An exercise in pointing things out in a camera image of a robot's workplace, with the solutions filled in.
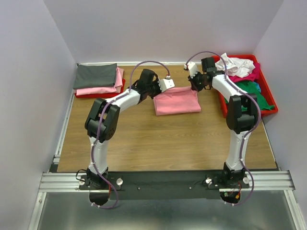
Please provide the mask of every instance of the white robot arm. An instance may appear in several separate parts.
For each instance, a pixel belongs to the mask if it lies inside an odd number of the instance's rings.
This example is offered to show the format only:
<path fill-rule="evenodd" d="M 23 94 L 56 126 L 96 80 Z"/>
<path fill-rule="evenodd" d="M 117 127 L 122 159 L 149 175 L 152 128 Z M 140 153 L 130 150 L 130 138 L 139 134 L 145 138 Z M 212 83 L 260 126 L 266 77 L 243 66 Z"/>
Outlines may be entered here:
<path fill-rule="evenodd" d="M 185 65 L 185 70 L 189 71 L 188 80 L 193 90 L 199 92 L 202 89 L 215 88 L 229 102 L 226 123 L 231 130 L 231 138 L 228 158 L 224 163 L 224 181 L 226 184 L 235 183 L 244 178 L 245 169 L 242 163 L 245 164 L 249 131 L 258 119 L 257 109 L 249 97 L 244 95 L 247 92 L 237 90 L 237 86 L 234 87 L 223 71 L 217 71 L 212 57 L 202 59 L 201 65 L 203 74 L 194 62 Z M 256 95 L 249 96 L 257 101 Z M 242 112 L 241 106 L 246 107 L 247 111 Z"/>
<path fill-rule="evenodd" d="M 106 100 L 96 99 L 94 101 L 85 122 L 85 129 L 87 129 L 91 146 L 95 145 L 93 158 L 100 174 L 104 174 L 107 171 L 107 147 L 109 140 L 116 131 L 119 114 L 129 107 L 139 104 L 145 100 L 147 96 L 153 98 L 174 86 L 174 82 L 170 76 L 166 76 L 164 79 L 158 79 L 155 72 L 144 69 L 140 79 L 132 85 L 131 89 L 127 89 L 125 92 L 113 98 Z M 105 112 L 106 117 L 101 124 L 99 141 L 96 141 L 101 112 L 107 103 L 111 104 L 107 108 Z M 88 169 L 91 173 L 97 174 L 92 160 Z"/>

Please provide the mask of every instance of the pink cloth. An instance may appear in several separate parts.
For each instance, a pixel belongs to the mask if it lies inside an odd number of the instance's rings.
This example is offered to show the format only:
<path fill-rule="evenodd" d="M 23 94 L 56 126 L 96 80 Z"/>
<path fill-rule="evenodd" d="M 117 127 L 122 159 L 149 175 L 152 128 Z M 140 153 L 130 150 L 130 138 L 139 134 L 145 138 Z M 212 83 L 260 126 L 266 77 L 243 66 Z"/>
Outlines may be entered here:
<path fill-rule="evenodd" d="M 188 87 L 172 88 L 153 98 L 157 116 L 200 112 L 197 93 Z"/>
<path fill-rule="evenodd" d="M 114 87 L 94 87 L 76 90 L 76 95 L 88 95 L 96 93 L 110 93 L 110 92 L 120 92 L 120 88 L 123 86 L 123 75 L 124 69 L 116 68 L 116 82 Z"/>
<path fill-rule="evenodd" d="M 232 82 L 239 82 L 239 81 L 255 81 L 259 79 L 260 75 L 260 64 L 254 63 L 255 68 L 253 69 L 252 73 L 248 74 L 246 77 L 240 78 L 238 76 L 229 76 L 229 79 Z"/>

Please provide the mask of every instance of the wooden table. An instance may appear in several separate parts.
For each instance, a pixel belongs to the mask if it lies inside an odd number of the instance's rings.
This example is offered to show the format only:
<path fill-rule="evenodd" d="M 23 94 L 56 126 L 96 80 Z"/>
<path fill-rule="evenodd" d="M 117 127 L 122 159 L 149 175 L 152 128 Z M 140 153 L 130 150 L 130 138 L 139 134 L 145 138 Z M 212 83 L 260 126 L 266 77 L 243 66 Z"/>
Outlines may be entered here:
<path fill-rule="evenodd" d="M 123 69 L 124 78 L 129 80 L 133 67 Z M 166 75 L 163 67 L 142 66 L 134 72 L 133 81 L 143 69 L 151 69 L 161 77 Z M 177 87 L 189 86 L 188 73 L 182 66 L 169 66 L 169 69 Z M 90 162 L 90 142 L 84 123 L 93 101 L 78 98 L 73 101 L 58 172 L 86 169 Z M 109 170 L 222 169 L 229 151 L 230 131 L 222 116 L 217 91 L 201 91 L 198 101 L 200 113 L 156 116 L 150 98 L 122 112 L 109 143 Z M 276 168 L 262 123 L 250 136 L 246 165 L 251 169 Z"/>

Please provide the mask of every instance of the red tray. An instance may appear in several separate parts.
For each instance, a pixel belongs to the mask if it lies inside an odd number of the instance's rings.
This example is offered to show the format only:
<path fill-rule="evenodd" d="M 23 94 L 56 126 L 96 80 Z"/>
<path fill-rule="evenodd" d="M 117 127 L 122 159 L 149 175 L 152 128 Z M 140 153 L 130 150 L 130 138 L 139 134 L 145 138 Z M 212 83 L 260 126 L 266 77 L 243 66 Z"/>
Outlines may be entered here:
<path fill-rule="evenodd" d="M 220 57 L 218 56 L 213 56 L 214 57 L 214 61 L 217 62 L 218 60 L 220 60 Z M 246 55 L 228 55 L 228 57 L 230 58 L 242 58 L 242 59 L 249 59 L 249 60 L 252 60 L 254 61 L 255 63 L 258 63 L 256 57 L 252 54 L 246 54 Z M 274 108 L 272 110 L 262 110 L 261 111 L 261 116 L 268 116 L 268 115 L 271 115 L 271 114 L 275 114 L 278 112 L 278 108 L 277 108 L 277 105 L 275 103 L 275 100 L 272 96 L 272 93 L 270 91 L 270 88 L 264 78 L 264 75 L 262 73 L 262 71 L 260 70 L 260 76 L 259 76 L 259 79 L 256 80 L 255 82 L 257 82 L 261 88 L 261 94 L 262 96 L 264 96 L 264 98 L 267 100 L 268 104 L 269 105 L 274 105 Z M 220 100 L 220 103 L 221 103 L 221 110 L 222 110 L 222 113 L 223 113 L 223 116 L 226 118 L 227 116 L 227 104 L 225 102 L 225 99 L 223 97 L 223 95 L 221 95 L 219 93 L 219 100 Z"/>
<path fill-rule="evenodd" d="M 87 95 L 79 95 L 77 96 L 75 93 L 76 98 L 111 98 L 119 95 L 120 93 L 124 92 L 126 80 L 123 79 L 123 86 L 120 88 L 120 92 L 111 92 L 111 93 L 95 93 L 95 94 L 87 94 Z"/>

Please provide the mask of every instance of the lavender wall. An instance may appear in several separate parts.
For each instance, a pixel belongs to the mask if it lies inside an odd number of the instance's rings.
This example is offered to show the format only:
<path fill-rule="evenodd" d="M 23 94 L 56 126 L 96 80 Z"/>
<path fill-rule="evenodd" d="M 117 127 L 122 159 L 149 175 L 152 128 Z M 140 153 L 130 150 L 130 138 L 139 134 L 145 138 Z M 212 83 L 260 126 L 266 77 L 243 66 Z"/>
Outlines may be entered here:
<path fill-rule="evenodd" d="M 55 151 L 75 61 L 42 0 L 2 1 L 0 37 L 0 229 L 24 230 Z"/>
<path fill-rule="evenodd" d="M 278 164 L 290 170 L 307 219 L 307 1 L 285 0 L 260 41 L 261 62 L 279 113 L 264 119 Z"/>
<path fill-rule="evenodd" d="M 44 0 L 77 62 L 252 53 L 283 0 Z"/>

